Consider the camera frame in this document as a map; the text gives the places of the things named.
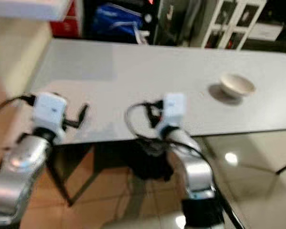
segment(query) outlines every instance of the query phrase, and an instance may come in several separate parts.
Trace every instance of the white shelf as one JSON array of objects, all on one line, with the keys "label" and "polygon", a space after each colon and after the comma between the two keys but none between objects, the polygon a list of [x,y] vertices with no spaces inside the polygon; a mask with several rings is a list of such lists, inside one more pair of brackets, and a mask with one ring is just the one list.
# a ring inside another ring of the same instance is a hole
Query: white shelf
[{"label": "white shelf", "polygon": [[0,17],[62,21],[70,0],[0,0]]}]

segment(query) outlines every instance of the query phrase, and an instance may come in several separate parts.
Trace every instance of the white countertop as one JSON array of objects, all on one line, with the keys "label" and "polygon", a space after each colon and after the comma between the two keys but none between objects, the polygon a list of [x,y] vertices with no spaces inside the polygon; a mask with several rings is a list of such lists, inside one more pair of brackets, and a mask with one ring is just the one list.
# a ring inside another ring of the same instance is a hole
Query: white countertop
[{"label": "white countertop", "polygon": [[[240,104],[218,101],[209,87],[223,73],[252,81],[256,92]],[[159,47],[53,39],[31,86],[58,92],[75,118],[91,105],[80,130],[69,128],[64,143],[132,139],[123,114],[128,106],[160,99],[167,92],[187,96],[184,127],[191,135],[286,129],[286,54]],[[30,130],[31,108],[23,106],[12,128]],[[133,116],[142,134],[153,136],[144,112]]]}]

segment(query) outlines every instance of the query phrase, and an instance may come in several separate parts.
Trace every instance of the blue bag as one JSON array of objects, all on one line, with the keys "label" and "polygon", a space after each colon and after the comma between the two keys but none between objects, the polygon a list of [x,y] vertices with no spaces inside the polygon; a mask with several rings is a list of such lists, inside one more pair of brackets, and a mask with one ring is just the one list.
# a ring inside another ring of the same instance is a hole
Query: blue bag
[{"label": "blue bag", "polygon": [[124,7],[106,3],[97,8],[92,31],[98,35],[126,35],[135,37],[142,26],[141,14]]}]

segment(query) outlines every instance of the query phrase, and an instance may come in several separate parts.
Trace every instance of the beige wall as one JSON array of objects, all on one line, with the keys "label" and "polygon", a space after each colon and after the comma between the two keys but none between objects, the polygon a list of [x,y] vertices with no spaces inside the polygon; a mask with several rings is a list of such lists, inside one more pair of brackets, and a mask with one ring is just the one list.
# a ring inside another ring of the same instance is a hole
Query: beige wall
[{"label": "beige wall", "polygon": [[[23,93],[50,40],[46,22],[0,18],[0,102]],[[13,106],[0,112],[0,158],[14,112]]]}]

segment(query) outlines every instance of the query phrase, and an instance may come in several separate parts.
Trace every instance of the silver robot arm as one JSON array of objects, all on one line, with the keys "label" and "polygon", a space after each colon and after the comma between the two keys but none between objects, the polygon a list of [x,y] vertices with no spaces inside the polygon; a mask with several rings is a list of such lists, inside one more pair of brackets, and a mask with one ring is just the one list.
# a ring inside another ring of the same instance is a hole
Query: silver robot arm
[{"label": "silver robot arm", "polygon": [[[157,108],[154,115],[152,108]],[[199,144],[182,129],[185,114],[185,96],[167,94],[163,100],[145,104],[151,127],[157,131],[158,138],[171,143],[174,170],[178,174],[178,188],[186,228],[223,229],[223,210],[228,214],[236,229],[244,226],[233,212],[231,206],[216,186],[212,168],[201,154]]]},{"label": "silver robot arm", "polygon": [[19,225],[36,179],[45,166],[52,146],[64,138],[67,126],[78,128],[84,119],[65,119],[67,101],[59,95],[41,93],[33,104],[33,132],[24,135],[16,148],[7,153],[0,169],[0,227]]}]

